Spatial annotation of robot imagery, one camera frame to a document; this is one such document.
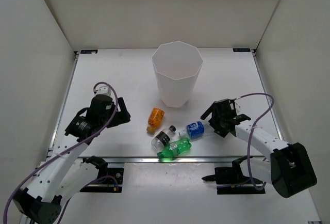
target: black bottle cap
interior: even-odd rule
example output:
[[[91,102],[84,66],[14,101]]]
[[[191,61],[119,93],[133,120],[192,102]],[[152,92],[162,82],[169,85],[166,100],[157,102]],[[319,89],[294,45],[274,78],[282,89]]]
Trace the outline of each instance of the black bottle cap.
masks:
[[[172,132],[175,132],[176,131],[176,127],[174,127],[173,125],[169,127],[169,130],[172,131]]]

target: green bottle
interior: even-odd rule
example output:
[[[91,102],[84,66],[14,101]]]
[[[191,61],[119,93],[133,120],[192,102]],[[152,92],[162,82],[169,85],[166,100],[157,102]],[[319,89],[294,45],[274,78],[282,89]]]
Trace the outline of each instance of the green bottle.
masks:
[[[184,151],[187,151],[191,148],[191,144],[187,137],[184,137],[180,140],[171,142],[166,145],[163,151],[157,153],[158,158],[173,158],[178,154],[181,154]]]

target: white plastic cup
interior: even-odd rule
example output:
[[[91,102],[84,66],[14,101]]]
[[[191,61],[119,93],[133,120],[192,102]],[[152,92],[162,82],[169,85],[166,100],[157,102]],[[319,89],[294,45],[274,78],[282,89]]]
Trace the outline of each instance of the white plastic cup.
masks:
[[[198,49],[184,42],[170,42],[159,46],[152,59],[160,99],[168,107],[183,106],[203,64]]]

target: white wall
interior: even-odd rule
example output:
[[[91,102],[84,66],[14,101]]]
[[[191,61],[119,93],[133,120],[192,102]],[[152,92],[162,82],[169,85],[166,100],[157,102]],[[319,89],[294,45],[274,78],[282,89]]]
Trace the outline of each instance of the white wall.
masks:
[[[16,185],[45,158],[73,61],[43,0],[0,0],[1,216]],[[19,217],[12,203],[9,223]]]
[[[330,0],[282,0],[257,58],[287,139],[304,144],[318,184],[311,193],[330,222]]]
[[[257,47],[278,0],[49,0],[75,50]]]

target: bottle label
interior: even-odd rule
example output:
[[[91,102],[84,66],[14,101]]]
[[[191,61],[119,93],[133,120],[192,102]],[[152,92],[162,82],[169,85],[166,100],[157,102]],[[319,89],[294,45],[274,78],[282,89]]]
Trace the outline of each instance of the bottle label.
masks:
[[[170,150],[173,151],[174,156],[177,156],[179,154],[179,150],[178,150],[177,144],[175,142],[170,143]]]
[[[161,109],[153,108],[149,118],[148,118],[148,124],[153,127],[157,127],[161,120],[163,119],[165,112]]]
[[[204,133],[204,126],[201,122],[194,122],[187,125],[187,132],[190,134],[190,137],[200,136]]]
[[[160,140],[161,143],[163,143],[164,147],[170,142],[169,136],[163,131],[160,131],[156,138]]]

